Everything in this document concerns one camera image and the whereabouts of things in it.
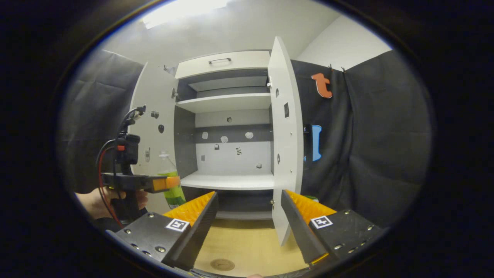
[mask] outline black backdrop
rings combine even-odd
[[[144,1],[3,1],[3,253],[8,276],[145,276],[81,221],[54,160],[60,78],[81,47]],[[407,217],[345,277],[479,276],[488,270],[488,108],[492,3],[336,1],[401,49],[427,85],[438,122],[426,185]]]

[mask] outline drawer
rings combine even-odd
[[[209,55],[178,64],[175,78],[182,79],[218,71],[267,68],[269,51],[239,51]]]

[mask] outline cabinet door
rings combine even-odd
[[[300,193],[303,127],[295,73],[280,37],[275,37],[268,64],[268,76],[271,83],[274,137],[273,222],[280,245],[283,245],[289,236],[290,228],[281,207],[281,192],[288,189]]]
[[[139,157],[132,172],[140,175],[156,175],[159,169],[161,151],[170,154],[175,162],[173,140],[173,115],[175,113],[175,98],[171,98],[172,90],[177,90],[178,80],[163,70],[154,62],[147,62],[135,85],[130,108],[146,105],[146,113],[129,126],[129,133],[139,135]],[[151,117],[151,111],[159,113],[158,118]],[[149,194],[148,211],[164,213],[169,210],[165,196],[162,193]]]

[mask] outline green bottle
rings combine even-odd
[[[178,176],[177,167],[170,160],[169,154],[162,151],[160,153],[160,159],[161,170],[158,173],[158,176],[169,177],[170,179],[166,180],[167,185],[171,183],[178,183],[177,186],[171,187],[169,190],[164,192],[166,201],[168,202],[168,206],[171,209],[174,209],[182,204],[185,204],[186,201],[184,191],[182,190],[182,186],[180,185],[180,177]]]

